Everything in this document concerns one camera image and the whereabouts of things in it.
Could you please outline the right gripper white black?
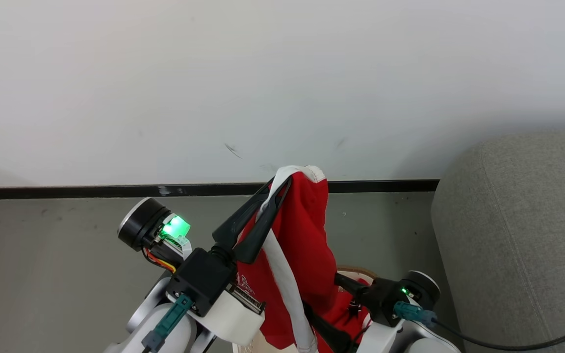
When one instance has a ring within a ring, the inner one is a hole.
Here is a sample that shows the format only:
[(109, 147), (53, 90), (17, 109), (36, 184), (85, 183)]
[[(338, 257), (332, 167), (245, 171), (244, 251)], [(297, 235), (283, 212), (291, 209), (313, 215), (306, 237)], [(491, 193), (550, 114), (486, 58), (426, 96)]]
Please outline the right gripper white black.
[[(395, 281), (361, 272), (338, 271), (334, 283), (368, 310), (370, 322), (361, 336), (359, 353), (441, 351), (441, 339), (437, 335), (419, 321), (402, 319), (395, 310), (402, 303), (406, 311), (433, 310), (441, 291), (427, 275), (409, 271), (403, 279)], [(353, 338), (317, 315), (308, 303), (304, 303), (304, 313), (309, 325), (333, 353), (356, 351)]]

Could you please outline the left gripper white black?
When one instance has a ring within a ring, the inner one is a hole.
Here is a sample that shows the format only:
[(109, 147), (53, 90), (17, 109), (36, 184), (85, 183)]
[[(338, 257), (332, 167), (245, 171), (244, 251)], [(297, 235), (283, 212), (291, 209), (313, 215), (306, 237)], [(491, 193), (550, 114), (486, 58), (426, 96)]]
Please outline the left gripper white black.
[[(272, 187), (273, 181), (213, 232), (210, 250), (192, 248), (187, 222), (153, 198), (141, 200), (126, 215), (119, 239), (167, 273), (130, 318), (124, 346), (210, 346), (215, 339), (247, 346), (253, 341), (265, 319), (265, 303), (238, 286), (237, 265), (257, 259), (291, 189), (291, 176), (279, 187)], [(254, 215), (256, 222), (241, 241)]]

